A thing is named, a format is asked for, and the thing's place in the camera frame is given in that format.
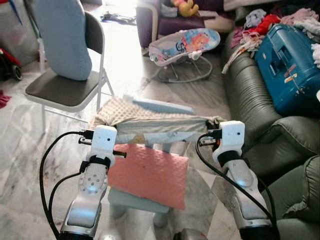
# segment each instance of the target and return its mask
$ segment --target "pink clothing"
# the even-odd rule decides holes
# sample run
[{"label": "pink clothing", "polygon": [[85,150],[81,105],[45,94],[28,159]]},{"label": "pink clothing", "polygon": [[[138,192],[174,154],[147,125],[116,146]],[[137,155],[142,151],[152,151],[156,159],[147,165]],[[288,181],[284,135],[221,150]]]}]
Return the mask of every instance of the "pink clothing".
[{"label": "pink clothing", "polygon": [[185,209],[188,158],[136,144],[117,144],[126,152],[110,168],[109,185],[168,207]]},{"label": "pink clothing", "polygon": [[296,11],[294,14],[284,16],[281,18],[281,24],[293,25],[295,21],[304,21],[309,18],[314,18],[315,20],[319,20],[319,15],[316,14],[315,11],[310,8],[301,8]]},{"label": "pink clothing", "polygon": [[233,39],[231,41],[231,48],[233,49],[235,46],[240,44],[241,39],[243,38],[242,33],[244,32],[245,28],[243,26],[237,27],[234,30]]}]

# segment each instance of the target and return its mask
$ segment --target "red clothing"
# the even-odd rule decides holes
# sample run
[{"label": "red clothing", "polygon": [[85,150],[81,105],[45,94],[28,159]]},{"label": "red clothing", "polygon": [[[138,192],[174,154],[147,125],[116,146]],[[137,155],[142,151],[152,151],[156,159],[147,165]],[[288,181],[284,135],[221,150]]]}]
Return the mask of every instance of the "red clothing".
[{"label": "red clothing", "polygon": [[7,105],[7,102],[10,100],[10,98],[10,96],[4,95],[4,91],[0,90],[0,109]]},{"label": "red clothing", "polygon": [[269,31],[269,26],[271,24],[278,24],[280,23],[280,18],[277,15],[269,14],[265,16],[262,22],[256,28],[250,28],[248,31],[250,33],[259,33],[260,35],[266,35]]}]

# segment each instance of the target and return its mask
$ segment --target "metal frame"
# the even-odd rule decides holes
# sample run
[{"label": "metal frame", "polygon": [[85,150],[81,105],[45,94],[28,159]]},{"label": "metal frame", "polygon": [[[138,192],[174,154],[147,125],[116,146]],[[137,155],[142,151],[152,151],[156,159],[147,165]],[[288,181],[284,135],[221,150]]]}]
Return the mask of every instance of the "metal frame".
[{"label": "metal frame", "polygon": [[[99,21],[96,20],[96,22],[98,23],[98,26],[101,30],[101,32],[103,33],[104,30],[101,26],[101,23]],[[40,48],[43,49],[43,42],[42,40],[40,40]],[[53,101],[49,101],[40,97],[35,97],[35,96],[31,96],[26,94],[26,98],[29,99],[30,101],[33,101],[35,103],[41,104],[41,115],[42,115],[42,131],[45,133],[46,132],[46,111],[47,112],[51,112],[51,113],[55,113],[58,114],[60,116],[64,116],[70,119],[74,119],[74,120],[78,120],[84,123],[88,123],[88,121],[78,118],[78,117],[74,117],[74,116],[70,116],[68,114],[59,112],[59,111],[55,111],[52,109],[48,109],[46,108],[46,106],[54,108],[54,109],[58,109],[61,111],[65,111],[65,112],[69,112],[69,113],[77,113],[80,112],[81,110],[83,110],[90,102],[91,100],[94,98],[94,96],[97,94],[97,101],[96,101],[96,111],[99,111],[100,109],[100,105],[101,105],[101,94],[105,94],[108,96],[113,96],[114,95],[114,91],[112,89],[112,86],[109,82],[107,73],[104,69],[104,58],[105,58],[105,35],[102,34],[102,54],[100,54],[100,66],[99,66],[99,80],[98,80],[98,84],[93,88],[93,90],[88,94],[88,96],[83,100],[83,102],[81,102],[79,105],[76,106],[66,106],[63,104],[59,104],[57,102],[53,102]],[[43,59],[40,60],[40,72],[41,74],[44,73],[44,61]],[[111,94],[102,92],[102,87],[103,85],[107,83],[108,88],[110,90]]]},{"label": "metal frame", "polygon": [[198,71],[198,73],[199,73],[199,76],[197,76],[197,77],[194,77],[194,78],[191,78],[191,79],[187,79],[187,80],[183,80],[183,79],[182,79],[182,80],[179,80],[179,75],[177,74],[177,72],[176,72],[176,70],[175,70],[175,67],[174,67],[174,65],[173,65],[174,62],[172,62],[172,63],[170,63],[169,65],[170,65],[171,68],[172,68],[172,71],[173,71],[173,73],[174,73],[175,79],[174,79],[174,78],[162,79],[162,78],[160,77],[161,72],[162,72],[164,69],[166,69],[168,66],[164,66],[164,67],[159,68],[159,69],[155,72],[155,74],[151,77],[151,79],[152,79],[152,80],[157,80],[157,78],[159,78],[160,80],[166,81],[166,82],[168,82],[168,83],[189,83],[189,82],[193,82],[193,81],[205,79],[205,78],[207,78],[207,77],[210,76],[210,74],[211,74],[211,72],[212,72],[212,70],[213,70],[213,66],[212,66],[211,62],[208,61],[205,57],[200,56],[199,59],[201,59],[202,61],[204,61],[204,62],[209,66],[209,70],[208,70],[207,72],[205,72],[205,73],[202,73],[202,72],[200,71],[200,69],[198,68],[196,61],[194,61],[193,59],[191,59],[191,62],[193,63],[193,65],[195,66],[195,69],[196,69],[196,70]]}]

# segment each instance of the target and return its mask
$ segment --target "green leather sofa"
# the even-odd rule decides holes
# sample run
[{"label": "green leather sofa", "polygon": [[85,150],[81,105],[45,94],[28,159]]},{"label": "green leather sofa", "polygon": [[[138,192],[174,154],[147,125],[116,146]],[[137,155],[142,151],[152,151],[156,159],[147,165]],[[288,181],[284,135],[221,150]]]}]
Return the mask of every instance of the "green leather sofa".
[{"label": "green leather sofa", "polygon": [[[226,39],[222,66],[237,49],[231,48],[233,35]],[[248,52],[231,64],[224,85],[232,119],[245,123],[243,158],[273,195],[281,239],[319,240],[319,119],[278,114]]]}]

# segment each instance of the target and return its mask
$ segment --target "purple chair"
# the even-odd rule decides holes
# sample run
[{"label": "purple chair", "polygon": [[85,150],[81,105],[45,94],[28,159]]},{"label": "purple chair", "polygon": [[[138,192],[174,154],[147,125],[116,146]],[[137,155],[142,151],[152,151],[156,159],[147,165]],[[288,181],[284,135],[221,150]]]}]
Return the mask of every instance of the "purple chair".
[{"label": "purple chair", "polygon": [[199,10],[213,11],[218,17],[163,17],[161,16],[161,0],[138,0],[136,7],[136,23],[142,48],[157,40],[158,36],[166,36],[179,30],[210,28],[219,33],[228,33],[233,29],[232,14],[224,12],[224,0],[194,0]]}]

